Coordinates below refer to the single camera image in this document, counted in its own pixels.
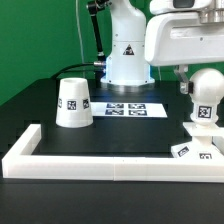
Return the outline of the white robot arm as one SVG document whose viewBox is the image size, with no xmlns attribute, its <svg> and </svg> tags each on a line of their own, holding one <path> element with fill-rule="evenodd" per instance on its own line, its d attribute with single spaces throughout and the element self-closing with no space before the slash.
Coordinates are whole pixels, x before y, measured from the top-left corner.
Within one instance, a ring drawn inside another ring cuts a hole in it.
<svg viewBox="0 0 224 224">
<path fill-rule="evenodd" d="M 191 64 L 224 61 L 224 0 L 152 0 L 151 19 L 130 0 L 109 0 L 112 51 L 103 87 L 138 92 L 154 85 L 152 66 L 173 66 L 179 80 Z"/>
</svg>

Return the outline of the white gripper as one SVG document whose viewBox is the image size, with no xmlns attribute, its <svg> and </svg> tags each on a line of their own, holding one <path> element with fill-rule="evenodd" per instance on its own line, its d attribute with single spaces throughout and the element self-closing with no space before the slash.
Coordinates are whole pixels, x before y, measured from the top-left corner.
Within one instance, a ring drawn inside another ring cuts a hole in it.
<svg viewBox="0 0 224 224">
<path fill-rule="evenodd" d="M 224 24 L 201 24 L 196 12 L 154 16 L 147 24 L 145 59 L 152 66 L 176 65 L 182 94 L 192 94 L 190 64 L 224 61 Z"/>
</svg>

